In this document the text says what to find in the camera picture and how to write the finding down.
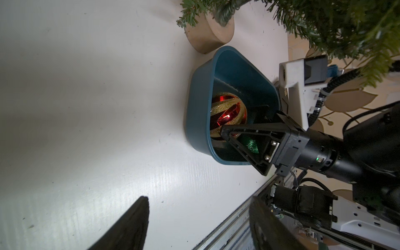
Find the green glitter ball ornament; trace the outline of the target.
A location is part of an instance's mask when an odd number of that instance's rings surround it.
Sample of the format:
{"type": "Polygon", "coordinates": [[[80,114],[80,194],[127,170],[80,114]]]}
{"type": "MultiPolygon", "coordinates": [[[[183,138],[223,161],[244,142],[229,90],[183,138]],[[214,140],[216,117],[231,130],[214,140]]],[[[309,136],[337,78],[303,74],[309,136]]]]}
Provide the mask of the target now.
{"type": "Polygon", "coordinates": [[[238,137],[238,141],[243,144],[250,152],[258,154],[258,146],[256,140],[252,139],[249,135],[242,134],[238,137]]]}

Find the red gold striped ornament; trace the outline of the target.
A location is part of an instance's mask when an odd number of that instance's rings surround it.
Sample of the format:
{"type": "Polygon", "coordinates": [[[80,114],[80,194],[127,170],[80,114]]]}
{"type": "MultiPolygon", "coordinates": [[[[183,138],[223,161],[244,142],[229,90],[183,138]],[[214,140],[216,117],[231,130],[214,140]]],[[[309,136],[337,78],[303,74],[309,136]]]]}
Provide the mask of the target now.
{"type": "Polygon", "coordinates": [[[244,102],[228,92],[218,93],[211,99],[210,137],[223,141],[220,131],[224,125],[244,125],[247,123],[247,109],[244,102]]]}

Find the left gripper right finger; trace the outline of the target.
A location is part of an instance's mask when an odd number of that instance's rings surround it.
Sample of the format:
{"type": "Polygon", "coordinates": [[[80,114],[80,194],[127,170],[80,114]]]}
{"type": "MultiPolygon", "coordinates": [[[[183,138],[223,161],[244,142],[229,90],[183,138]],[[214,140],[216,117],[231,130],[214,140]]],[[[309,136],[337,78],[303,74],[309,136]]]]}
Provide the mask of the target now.
{"type": "Polygon", "coordinates": [[[249,215],[252,239],[257,250],[306,249],[273,215],[261,198],[251,198],[249,215]]]}

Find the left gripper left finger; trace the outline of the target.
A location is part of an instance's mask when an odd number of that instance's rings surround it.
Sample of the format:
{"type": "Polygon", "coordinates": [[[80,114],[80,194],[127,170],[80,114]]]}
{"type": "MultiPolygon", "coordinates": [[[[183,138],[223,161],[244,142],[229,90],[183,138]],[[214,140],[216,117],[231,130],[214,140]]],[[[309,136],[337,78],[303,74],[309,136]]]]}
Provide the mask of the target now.
{"type": "Polygon", "coordinates": [[[142,250],[149,226],[149,198],[139,197],[91,250],[142,250]]]}

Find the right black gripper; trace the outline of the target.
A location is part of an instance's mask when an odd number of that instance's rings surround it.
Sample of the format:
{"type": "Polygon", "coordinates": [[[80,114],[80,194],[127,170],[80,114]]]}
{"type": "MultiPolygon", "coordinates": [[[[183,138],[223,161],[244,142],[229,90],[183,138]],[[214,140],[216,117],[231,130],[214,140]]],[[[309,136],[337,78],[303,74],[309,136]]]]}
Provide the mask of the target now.
{"type": "Polygon", "coordinates": [[[278,123],[223,125],[220,135],[263,176],[275,166],[275,174],[286,177],[309,136],[285,113],[277,112],[276,118],[278,123]]]}

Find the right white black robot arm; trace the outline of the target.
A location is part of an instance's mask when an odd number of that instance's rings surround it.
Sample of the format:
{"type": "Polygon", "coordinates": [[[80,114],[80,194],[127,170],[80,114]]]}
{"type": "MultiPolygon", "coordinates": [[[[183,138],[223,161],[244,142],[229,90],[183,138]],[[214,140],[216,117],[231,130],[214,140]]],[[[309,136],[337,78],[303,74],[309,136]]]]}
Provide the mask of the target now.
{"type": "Polygon", "coordinates": [[[330,94],[356,79],[360,70],[330,74],[326,56],[289,61],[280,65],[279,86],[289,91],[286,112],[272,119],[260,106],[255,120],[246,124],[239,105],[218,115],[220,136],[253,167],[264,174],[275,166],[279,176],[291,167],[314,171],[353,187],[353,200],[377,222],[367,225],[319,182],[296,180],[293,188],[273,188],[269,203],[312,228],[343,231],[396,248],[399,233],[387,226],[400,224],[400,104],[393,102],[349,119],[342,138],[313,130],[311,126],[330,94]]]}

